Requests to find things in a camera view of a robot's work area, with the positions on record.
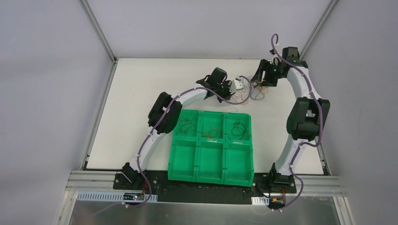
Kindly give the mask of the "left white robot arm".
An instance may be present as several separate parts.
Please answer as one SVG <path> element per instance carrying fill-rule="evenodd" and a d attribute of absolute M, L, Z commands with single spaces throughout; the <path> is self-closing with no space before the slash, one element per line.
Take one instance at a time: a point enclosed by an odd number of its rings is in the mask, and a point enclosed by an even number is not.
<path fill-rule="evenodd" d="M 144 171 L 151 156 L 163 137 L 174 130 L 181 111 L 198 101 L 216 96 L 221 103 L 230 100 L 239 89 L 240 80 L 228 80 L 225 70 L 217 67 L 211 74 L 199 79 L 194 85 L 177 94 L 159 94 L 148 114 L 148 128 L 137 153 L 122 167 L 120 183 L 125 182 L 131 189 L 143 184 Z"/>

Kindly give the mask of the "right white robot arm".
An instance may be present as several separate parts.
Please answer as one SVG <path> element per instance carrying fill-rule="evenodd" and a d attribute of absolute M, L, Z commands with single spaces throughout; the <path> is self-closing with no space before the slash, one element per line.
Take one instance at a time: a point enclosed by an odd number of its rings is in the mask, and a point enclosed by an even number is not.
<path fill-rule="evenodd" d="M 296 47 L 284 48 L 281 56 L 275 50 L 271 53 L 274 58 L 260 61 L 251 83 L 257 87 L 275 87 L 279 79 L 286 78 L 296 97 L 287 118 L 287 142 L 265 178 L 267 188 L 278 192 L 282 188 L 295 186 L 294 169 L 304 149 L 315 146 L 312 142 L 321 138 L 330 101 L 321 98 L 315 90 L 308 75 L 308 65 L 301 60 Z"/>

